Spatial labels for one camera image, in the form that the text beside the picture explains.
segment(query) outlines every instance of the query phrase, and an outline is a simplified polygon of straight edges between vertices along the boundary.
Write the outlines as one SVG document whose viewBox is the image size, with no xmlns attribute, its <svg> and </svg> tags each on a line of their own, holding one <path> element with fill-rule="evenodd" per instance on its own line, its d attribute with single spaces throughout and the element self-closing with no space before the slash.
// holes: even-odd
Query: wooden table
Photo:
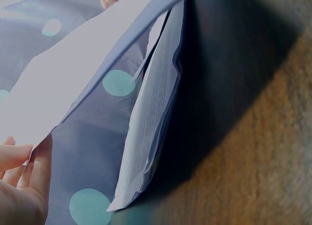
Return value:
<svg viewBox="0 0 312 225">
<path fill-rule="evenodd" d="M 159 168 L 112 224 L 312 224 L 312 0 L 187 6 Z"/>
</svg>

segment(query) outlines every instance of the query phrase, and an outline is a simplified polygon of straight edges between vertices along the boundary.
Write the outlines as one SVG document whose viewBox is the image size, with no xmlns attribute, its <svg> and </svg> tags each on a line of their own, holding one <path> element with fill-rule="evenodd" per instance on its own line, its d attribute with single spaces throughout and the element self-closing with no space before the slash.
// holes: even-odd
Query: polka dot fabric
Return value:
<svg viewBox="0 0 312 225">
<path fill-rule="evenodd" d="M 98 0 L 0 0 L 0 104 L 33 57 L 100 12 Z M 110 224 L 106 208 L 114 197 L 139 91 L 133 76 L 147 41 L 148 32 L 54 130 L 47 225 Z"/>
</svg>

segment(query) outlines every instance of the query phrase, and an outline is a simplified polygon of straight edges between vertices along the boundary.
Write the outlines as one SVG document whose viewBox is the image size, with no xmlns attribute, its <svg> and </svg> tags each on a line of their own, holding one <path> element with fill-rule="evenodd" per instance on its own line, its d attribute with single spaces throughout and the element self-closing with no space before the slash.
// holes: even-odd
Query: teal polka dot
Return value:
<svg viewBox="0 0 312 225">
<path fill-rule="evenodd" d="M 132 76 L 122 70 L 111 70 L 102 81 L 104 89 L 111 95 L 123 97 L 136 87 Z"/>
<path fill-rule="evenodd" d="M 8 95 L 9 92 L 7 90 L 0 90 L 0 104 L 6 99 Z"/>
<path fill-rule="evenodd" d="M 58 19 L 50 19 L 46 22 L 42 29 L 42 34 L 48 37 L 58 34 L 62 27 L 61 22 Z"/>
<path fill-rule="evenodd" d="M 110 201 L 94 189 L 76 192 L 70 200 L 69 211 L 77 225 L 107 225 L 112 213 L 106 212 Z"/>
</svg>

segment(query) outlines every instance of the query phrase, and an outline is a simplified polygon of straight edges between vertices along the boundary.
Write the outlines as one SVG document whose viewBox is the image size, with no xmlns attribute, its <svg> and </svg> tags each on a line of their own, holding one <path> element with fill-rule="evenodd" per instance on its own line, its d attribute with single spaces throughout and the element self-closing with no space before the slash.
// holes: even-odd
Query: paper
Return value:
<svg viewBox="0 0 312 225">
<path fill-rule="evenodd" d="M 171 10 L 148 65 L 130 118 L 115 199 L 108 211 L 127 206 L 144 187 L 144 173 L 151 164 L 150 151 L 154 151 L 152 146 L 158 147 L 159 141 L 154 140 L 160 135 L 180 78 L 174 58 L 181 41 L 183 16 L 181 2 Z"/>
<path fill-rule="evenodd" d="M 34 57 L 0 106 L 0 140 L 11 135 L 17 145 L 36 147 L 64 119 L 150 1 L 120 0 Z"/>
</svg>

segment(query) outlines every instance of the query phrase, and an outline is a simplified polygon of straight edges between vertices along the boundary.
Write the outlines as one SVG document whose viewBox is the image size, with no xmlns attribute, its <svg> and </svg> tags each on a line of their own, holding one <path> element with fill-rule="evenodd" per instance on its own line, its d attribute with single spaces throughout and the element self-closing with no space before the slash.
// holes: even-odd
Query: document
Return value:
<svg viewBox="0 0 312 225">
<path fill-rule="evenodd" d="M 125 142 L 115 198 L 108 211 L 126 207 L 145 188 L 161 140 L 162 126 L 170 112 L 180 71 L 176 67 L 184 20 L 184 2 L 172 8 L 144 76 L 134 105 Z"/>
</svg>

